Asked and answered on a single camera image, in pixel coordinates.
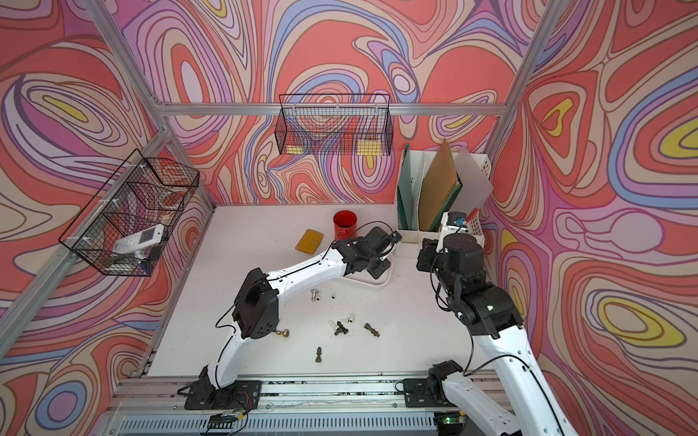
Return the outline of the bronze queen chess piece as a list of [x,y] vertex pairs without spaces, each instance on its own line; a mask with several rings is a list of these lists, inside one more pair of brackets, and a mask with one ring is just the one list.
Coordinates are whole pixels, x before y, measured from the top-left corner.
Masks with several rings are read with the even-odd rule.
[[368,332],[370,332],[370,334],[372,334],[372,336],[374,336],[376,338],[378,338],[380,336],[380,332],[378,332],[378,330],[376,330],[374,327],[372,327],[369,323],[366,323],[364,325],[364,327],[365,327],[365,330],[367,330]]

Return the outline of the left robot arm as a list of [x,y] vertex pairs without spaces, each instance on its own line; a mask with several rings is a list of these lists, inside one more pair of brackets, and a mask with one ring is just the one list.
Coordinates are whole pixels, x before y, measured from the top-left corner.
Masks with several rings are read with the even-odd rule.
[[364,236],[334,241],[323,254],[285,269],[250,271],[234,303],[216,323],[229,333],[216,359],[200,372],[198,383],[212,392],[232,385],[239,375],[243,348],[276,331],[285,302],[321,283],[358,272],[379,279],[391,266],[389,254],[401,241],[400,232],[389,234],[376,226]]

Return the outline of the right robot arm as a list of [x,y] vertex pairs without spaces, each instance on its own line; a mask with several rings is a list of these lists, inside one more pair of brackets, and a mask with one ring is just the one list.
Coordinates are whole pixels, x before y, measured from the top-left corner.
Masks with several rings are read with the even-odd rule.
[[[428,394],[457,407],[485,435],[574,435],[534,357],[520,312],[504,289],[487,279],[485,255],[470,234],[423,240],[417,269],[436,278],[445,310],[466,328],[486,360],[472,370],[455,361],[434,365]],[[505,410],[472,381],[486,367],[496,372],[512,408]]]

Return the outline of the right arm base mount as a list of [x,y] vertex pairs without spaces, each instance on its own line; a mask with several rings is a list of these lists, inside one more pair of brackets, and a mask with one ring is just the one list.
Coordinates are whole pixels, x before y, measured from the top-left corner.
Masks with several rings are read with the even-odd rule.
[[399,391],[405,399],[408,409],[416,408],[456,408],[447,401],[445,395],[435,383],[429,379],[403,379]]

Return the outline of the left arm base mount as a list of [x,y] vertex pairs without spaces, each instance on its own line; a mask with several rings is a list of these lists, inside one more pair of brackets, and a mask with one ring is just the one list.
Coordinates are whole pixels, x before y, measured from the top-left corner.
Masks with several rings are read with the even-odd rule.
[[261,381],[236,381],[215,390],[208,381],[192,381],[176,394],[185,398],[185,408],[191,411],[252,411],[261,398]]

